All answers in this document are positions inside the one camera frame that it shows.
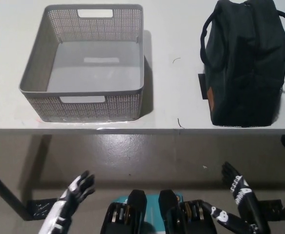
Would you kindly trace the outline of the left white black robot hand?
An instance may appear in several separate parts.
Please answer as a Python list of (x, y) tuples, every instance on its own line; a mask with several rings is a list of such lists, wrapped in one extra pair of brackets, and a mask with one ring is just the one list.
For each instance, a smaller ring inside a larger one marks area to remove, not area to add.
[(95, 175), (88, 170), (77, 176), (56, 200), (46, 216), (39, 234), (68, 233), (72, 217), (85, 198), (95, 192)]

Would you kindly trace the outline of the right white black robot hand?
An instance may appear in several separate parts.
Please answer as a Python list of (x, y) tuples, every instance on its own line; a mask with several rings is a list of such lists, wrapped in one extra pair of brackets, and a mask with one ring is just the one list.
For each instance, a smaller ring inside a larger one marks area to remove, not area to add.
[(244, 176), (227, 161), (222, 165), (222, 176), (223, 182), (230, 188), (240, 215), (228, 213), (205, 201), (202, 202), (203, 210), (209, 212), (221, 226), (235, 234), (271, 233), (259, 201)]

